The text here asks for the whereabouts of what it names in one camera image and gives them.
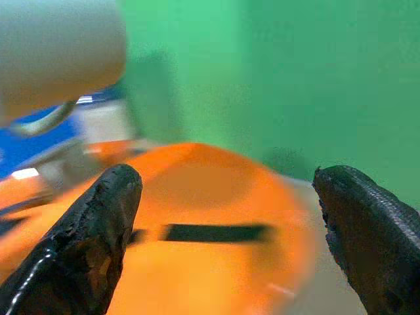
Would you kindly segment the green cloth backdrop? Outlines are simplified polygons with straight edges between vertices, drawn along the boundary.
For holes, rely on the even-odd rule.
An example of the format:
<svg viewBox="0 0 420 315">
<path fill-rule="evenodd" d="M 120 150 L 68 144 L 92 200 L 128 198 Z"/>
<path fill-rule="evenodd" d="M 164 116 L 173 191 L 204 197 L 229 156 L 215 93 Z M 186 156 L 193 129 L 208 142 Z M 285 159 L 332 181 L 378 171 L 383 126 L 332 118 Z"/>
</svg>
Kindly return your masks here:
<svg viewBox="0 0 420 315">
<path fill-rule="evenodd" d="M 136 131 L 295 179 L 347 164 L 420 209 L 420 0 L 118 0 Z"/>
</svg>

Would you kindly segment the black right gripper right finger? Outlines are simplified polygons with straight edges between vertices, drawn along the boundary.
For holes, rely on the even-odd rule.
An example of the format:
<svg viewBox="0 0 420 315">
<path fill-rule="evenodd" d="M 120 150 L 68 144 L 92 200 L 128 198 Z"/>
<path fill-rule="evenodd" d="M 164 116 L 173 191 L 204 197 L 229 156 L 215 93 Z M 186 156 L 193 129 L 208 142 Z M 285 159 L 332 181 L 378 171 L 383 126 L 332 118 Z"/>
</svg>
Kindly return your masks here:
<svg viewBox="0 0 420 315">
<path fill-rule="evenodd" d="M 420 315 L 420 213 L 348 165 L 312 186 L 329 250 L 367 315 Z"/>
</svg>

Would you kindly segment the orange plastic basket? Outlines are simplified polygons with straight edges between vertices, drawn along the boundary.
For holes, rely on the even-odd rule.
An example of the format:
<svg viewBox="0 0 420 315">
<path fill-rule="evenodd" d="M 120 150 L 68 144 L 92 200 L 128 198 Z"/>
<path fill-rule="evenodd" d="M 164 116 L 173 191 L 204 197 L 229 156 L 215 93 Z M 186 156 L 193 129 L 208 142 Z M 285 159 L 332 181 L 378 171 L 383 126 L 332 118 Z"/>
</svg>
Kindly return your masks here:
<svg viewBox="0 0 420 315">
<path fill-rule="evenodd" d="M 307 210 L 264 165 L 198 143 L 117 164 L 136 169 L 143 188 L 106 315 L 272 315 L 308 281 Z M 0 192 L 0 285 L 103 172 L 51 201 Z"/>
</svg>

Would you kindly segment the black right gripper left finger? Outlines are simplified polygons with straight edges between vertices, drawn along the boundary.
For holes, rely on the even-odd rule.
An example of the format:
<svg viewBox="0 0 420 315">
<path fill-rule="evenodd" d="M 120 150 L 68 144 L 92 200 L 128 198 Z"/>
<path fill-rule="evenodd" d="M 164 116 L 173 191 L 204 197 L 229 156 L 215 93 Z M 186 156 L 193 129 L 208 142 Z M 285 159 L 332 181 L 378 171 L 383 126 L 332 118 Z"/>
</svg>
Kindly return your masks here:
<svg viewBox="0 0 420 315">
<path fill-rule="evenodd" d="M 0 315 L 106 315 L 142 188 L 130 165 L 105 170 L 0 285 Z"/>
</svg>

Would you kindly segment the blue box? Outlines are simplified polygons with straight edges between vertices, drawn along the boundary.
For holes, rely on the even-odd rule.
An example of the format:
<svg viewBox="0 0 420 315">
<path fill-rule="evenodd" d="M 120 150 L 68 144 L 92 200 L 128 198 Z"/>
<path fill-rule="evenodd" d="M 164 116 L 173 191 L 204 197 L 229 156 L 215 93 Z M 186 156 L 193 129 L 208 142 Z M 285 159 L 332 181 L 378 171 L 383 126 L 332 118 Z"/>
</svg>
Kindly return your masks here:
<svg viewBox="0 0 420 315">
<path fill-rule="evenodd" d="M 30 158 L 67 140 L 85 135 L 79 114 L 103 106 L 107 101 L 122 99 L 123 89 L 118 85 L 110 86 L 99 92 L 83 96 L 77 108 L 63 122 L 46 133 L 36 136 L 20 136 L 8 127 L 0 128 L 0 180 L 8 177 Z"/>
</svg>

